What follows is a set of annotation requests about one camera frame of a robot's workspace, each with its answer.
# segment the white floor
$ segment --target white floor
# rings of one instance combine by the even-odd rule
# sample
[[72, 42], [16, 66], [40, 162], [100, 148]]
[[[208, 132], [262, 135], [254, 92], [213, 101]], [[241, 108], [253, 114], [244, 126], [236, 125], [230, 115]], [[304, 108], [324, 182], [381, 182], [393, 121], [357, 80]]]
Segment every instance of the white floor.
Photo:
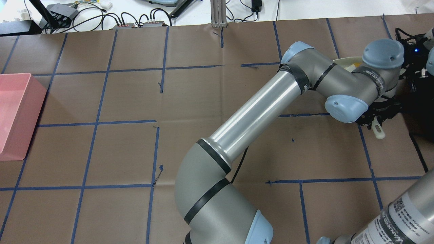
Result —
[[[163, 7], [158, 4], [150, 4], [145, 0], [109, 0], [113, 3], [109, 12], [120, 15], [121, 12], [129, 12], [138, 18], [141, 14], [149, 15], [153, 8], [161, 7], [169, 13], [173, 7]], [[242, 0], [250, 5], [250, 0]], [[42, 0], [47, 6], [54, 3], [71, 3], [73, 0]], [[278, 0], [263, 0], [263, 10], [259, 13], [258, 21], [276, 20]], [[27, 6], [32, 12], [32, 18], [38, 23], [41, 19], [39, 13], [27, 0]], [[251, 14], [251, 11], [241, 5], [240, 0], [230, 0], [227, 5], [236, 18], [243, 19]], [[19, 10], [25, 9], [23, 0], [8, 0], [0, 12], [0, 22], [14, 21], [19, 18]], [[313, 18], [333, 18], [350, 16], [374, 16], [396, 15], [408, 13], [434, 13], [434, 1], [430, 0], [281, 0], [278, 20], [296, 20]], [[87, 20], [101, 14], [99, 10], [87, 10], [77, 17], [77, 22]], [[174, 21], [174, 25], [195, 25], [210, 23], [211, 8], [210, 0], [194, 0], [194, 2]], [[157, 20], [167, 21], [162, 13], [156, 14]], [[91, 20], [79, 27], [79, 31], [93, 29], [99, 23], [99, 19]], [[112, 28], [115, 21], [112, 18], [104, 20], [104, 29]]]

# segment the power adapter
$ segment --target power adapter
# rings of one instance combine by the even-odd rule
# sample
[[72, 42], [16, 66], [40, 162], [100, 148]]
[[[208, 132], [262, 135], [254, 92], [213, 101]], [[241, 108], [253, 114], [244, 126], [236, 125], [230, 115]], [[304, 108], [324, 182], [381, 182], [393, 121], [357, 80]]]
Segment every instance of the power adapter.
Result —
[[252, 0], [252, 12], [261, 12], [262, 0]]

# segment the pink bin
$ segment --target pink bin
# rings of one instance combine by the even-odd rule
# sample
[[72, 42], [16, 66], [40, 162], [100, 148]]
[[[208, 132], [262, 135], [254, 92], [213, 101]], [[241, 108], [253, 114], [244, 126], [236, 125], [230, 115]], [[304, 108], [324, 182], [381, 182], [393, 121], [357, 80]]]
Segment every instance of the pink bin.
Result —
[[29, 73], [0, 75], [0, 161], [26, 157], [46, 92]]

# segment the blue plastic cap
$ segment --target blue plastic cap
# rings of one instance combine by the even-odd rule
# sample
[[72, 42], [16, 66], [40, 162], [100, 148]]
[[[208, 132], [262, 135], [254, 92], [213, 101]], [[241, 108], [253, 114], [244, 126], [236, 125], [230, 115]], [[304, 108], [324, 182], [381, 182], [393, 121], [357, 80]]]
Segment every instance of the blue plastic cap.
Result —
[[432, 48], [430, 51], [430, 54], [428, 54], [428, 61], [427, 61], [426, 68], [427, 68], [428, 73], [430, 73], [431, 75], [434, 75], [434, 48]]
[[340, 122], [352, 123], [368, 110], [368, 105], [353, 96], [333, 95], [327, 98], [325, 109]]
[[261, 214], [261, 211], [256, 211], [245, 244], [270, 244], [272, 238], [273, 227]]
[[303, 50], [309, 49], [309, 48], [315, 49], [314, 47], [311, 47], [304, 42], [296, 42], [296, 43], [292, 44], [288, 48], [288, 50], [285, 52], [285, 54], [283, 55], [281, 63], [289, 62], [289, 60], [291, 58], [293, 58], [297, 53], [299, 53]]
[[366, 64], [375, 68], [397, 68], [404, 62], [404, 47], [395, 40], [376, 40], [366, 46], [362, 59]]
[[332, 240], [330, 238], [323, 236], [316, 242], [316, 244], [330, 244], [331, 242]]

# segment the blue tape grid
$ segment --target blue tape grid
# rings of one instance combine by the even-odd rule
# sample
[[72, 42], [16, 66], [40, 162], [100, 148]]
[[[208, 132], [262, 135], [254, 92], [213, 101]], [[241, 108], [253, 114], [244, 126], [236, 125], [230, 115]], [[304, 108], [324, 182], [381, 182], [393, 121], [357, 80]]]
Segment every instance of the blue tape grid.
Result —
[[[389, 38], [391, 38], [391, 35], [389, 33], [386, 21], [385, 21], [385, 17], [382, 17], [383, 19], [383, 24], [385, 26], [386, 32], [388, 33]], [[334, 48], [336, 50], [336, 54], [339, 57], [339, 50], [334, 38], [334, 34], [333, 34], [333, 30], [332, 27], [330, 25], [329, 19], [326, 19], [327, 25], [329, 27], [329, 31], [330, 31], [330, 35], [331, 38], [333, 40], [333, 45]], [[280, 42], [279, 42], [279, 36], [278, 36], [278, 32], [277, 32], [277, 27], [276, 27], [276, 23], [275, 21], [273, 21], [273, 27], [274, 27], [274, 32], [276, 35], [276, 43], [277, 43], [277, 49], [279, 52], [279, 58], [282, 57], [282, 53], [281, 53], [281, 49], [280, 49]], [[162, 77], [161, 77], [161, 83], [160, 83], [160, 92], [163, 92], [163, 88], [164, 88], [164, 73], [165, 70], [173, 70], [173, 69], [200, 69], [200, 68], [213, 68], [213, 67], [218, 67], [218, 66], [222, 66], [222, 65], [212, 65], [212, 66], [183, 66], [183, 67], [166, 67], [166, 58], [167, 58], [167, 45], [168, 45], [168, 35], [169, 35], [169, 28], [167, 28], [166, 30], [166, 38], [165, 38], [165, 44], [164, 44], [164, 58], [163, 58], [163, 67], [162, 68], [150, 68], [150, 69], [122, 69], [122, 70], [110, 70], [110, 65], [111, 65], [111, 60], [112, 60], [112, 56], [113, 56], [113, 51], [114, 51], [114, 47], [115, 47], [115, 42], [116, 42], [116, 37], [117, 37], [117, 31], [115, 32], [115, 36], [114, 36], [114, 40], [113, 40], [113, 45], [112, 45], [112, 50], [111, 50], [111, 54], [110, 54], [110, 59], [109, 59], [109, 63], [107, 66], [107, 70], [106, 71], [91, 71], [91, 72], [74, 72], [74, 73], [56, 73], [56, 69], [57, 66], [59, 64], [60, 61], [60, 57], [61, 54], [63, 52], [63, 48], [65, 46], [66, 43], [66, 38], [67, 38], [67, 34], [65, 34], [65, 39], [63, 41], [62, 47], [60, 49], [59, 52], [59, 56], [56, 62], [56, 66], [54, 68], [53, 73], [51, 74], [38, 74], [38, 75], [34, 75], [34, 76], [51, 76], [51, 80], [50, 80], [50, 85], [53, 82], [53, 78], [54, 76], [61, 76], [61, 75], [75, 75], [75, 74], [94, 74], [94, 73], [105, 73], [105, 81], [104, 81], [104, 86], [103, 86], [103, 90], [102, 90], [102, 94], [101, 94], [101, 99], [100, 99], [100, 104], [99, 104], [99, 109], [98, 109], [98, 114], [97, 114], [97, 119], [95, 122], [89, 122], [89, 123], [71, 123], [71, 124], [50, 124], [50, 125], [38, 125], [39, 127], [58, 127], [58, 126], [82, 126], [82, 125], [93, 125], [94, 126], [94, 132], [92, 135], [92, 142], [91, 142], [91, 148], [89, 150], [89, 155], [88, 155], [88, 161], [86, 164], [86, 170], [85, 170], [85, 175], [83, 177], [83, 184], [81, 186], [59, 186], [59, 187], [18, 187], [23, 171], [24, 171], [24, 167], [26, 165], [26, 161], [27, 161], [27, 156], [23, 161], [21, 170], [20, 170], [20, 174], [18, 176], [16, 185], [14, 188], [0, 188], [0, 191], [13, 191], [11, 200], [10, 200], [10, 204], [8, 206], [7, 209], [7, 213], [6, 216], [4, 218], [3, 224], [2, 224], [2, 228], [0, 230], [0, 240], [1, 237], [3, 235], [3, 231], [4, 228], [6, 226], [7, 223], [7, 219], [10, 213], [10, 210], [12, 208], [13, 205], [13, 201], [15, 199], [15, 195], [17, 191], [32, 191], [32, 190], [68, 190], [68, 189], [80, 189], [80, 199], [79, 199], [79, 204], [77, 206], [77, 213], [76, 213], [76, 219], [75, 219], [75, 223], [74, 223], [74, 229], [73, 229], [73, 234], [71, 237], [71, 244], [74, 243], [74, 238], [75, 238], [75, 234], [76, 234], [76, 227], [77, 227], [77, 223], [78, 223], [78, 219], [79, 219], [79, 213], [80, 213], [80, 208], [81, 208], [81, 202], [82, 202], [82, 198], [83, 198], [83, 192], [85, 189], [108, 189], [108, 188], [151, 188], [151, 193], [150, 193], [150, 198], [149, 198], [149, 209], [148, 209], [148, 225], [147, 225], [147, 231], [146, 231], [146, 244], [149, 244], [149, 235], [150, 235], [150, 229], [151, 229], [151, 216], [152, 216], [152, 204], [153, 204], [153, 195], [154, 195], [154, 187], [152, 186], [152, 184], [132, 184], [132, 185], [85, 185], [86, 182], [86, 178], [87, 178], [87, 173], [89, 170], [89, 164], [90, 164], [90, 158], [92, 155], [92, 149], [93, 149], [93, 144], [95, 141], [95, 136], [96, 136], [96, 130], [98, 125], [107, 125], [107, 124], [127, 124], [127, 123], [149, 123], [149, 122], [156, 122], [155, 120], [137, 120], [137, 121], [112, 121], [112, 122], [99, 122], [99, 115], [101, 112], [101, 106], [102, 106], [102, 101], [104, 99], [104, 93], [105, 93], [105, 87], [106, 87], [106, 83], [107, 83], [107, 78], [109, 73], [116, 73], [116, 72], [133, 72], [133, 71], [152, 71], [152, 70], [162, 70]], [[13, 51], [15, 50], [15, 47], [18, 43], [19, 40], [19, 36], [15, 39], [15, 42], [13, 44], [13, 47], [11, 49], [11, 52], [8, 56], [8, 59], [6, 61], [5, 66], [3, 67], [2, 70], [2, 74], [5, 72], [7, 65], [11, 59], [11, 56], [13, 54]], [[242, 67], [256, 67], [256, 66], [263, 66], [263, 65], [277, 65], [280, 64], [279, 62], [274, 62], [274, 63], [247, 63], [247, 64], [242, 64]], [[284, 114], [284, 115], [280, 115], [279, 117], [300, 117], [300, 116], [313, 116], [313, 115], [319, 115], [319, 116], [327, 116], [330, 115], [329, 113], [319, 113], [319, 114]], [[156, 127], [157, 132], [156, 132], [156, 138], [155, 138], [155, 151], [154, 151], [154, 165], [153, 165], [153, 172], [152, 172], [152, 182], [154, 182], [155, 180], [155, 174], [156, 174], [156, 165], [157, 165], [157, 153], [158, 153], [158, 140], [159, 140], [159, 132], [160, 132], [160, 128]], [[307, 221], [307, 216], [306, 216], [306, 207], [305, 207], [305, 202], [304, 202], [304, 194], [303, 194], [303, 187], [302, 184], [303, 183], [318, 183], [318, 182], [357, 182], [357, 181], [372, 181], [374, 183], [374, 188], [375, 188], [375, 192], [377, 195], [377, 199], [378, 199], [378, 204], [380, 206], [380, 208], [382, 208], [382, 202], [381, 202], [381, 196], [379, 194], [378, 191], [378, 186], [377, 186], [377, 181], [395, 181], [395, 180], [417, 180], [420, 178], [420, 176], [404, 176], [404, 177], [375, 177], [374, 174], [374, 170], [371, 167], [371, 160], [369, 157], [369, 153], [368, 153], [368, 149], [366, 146], [366, 142], [365, 142], [365, 138], [363, 136], [363, 131], [361, 129], [360, 126], [358, 126], [359, 129], [359, 133], [360, 133], [360, 137], [361, 137], [361, 141], [363, 144], [363, 148], [365, 151], [365, 155], [366, 155], [366, 159], [368, 162], [368, 166], [369, 169], [371, 171], [371, 177], [370, 178], [341, 178], [341, 179], [297, 179], [297, 180], [279, 180], [279, 181], [269, 181], [267, 182], [267, 184], [288, 184], [288, 183], [297, 183], [299, 184], [299, 191], [300, 191], [300, 200], [301, 200], [301, 206], [302, 206], [302, 214], [303, 214], [303, 221], [304, 221], [304, 226], [305, 226], [305, 232], [306, 232], [306, 242], [307, 244], [310, 244], [310, 237], [309, 237], [309, 227], [308, 227], [308, 221]]]

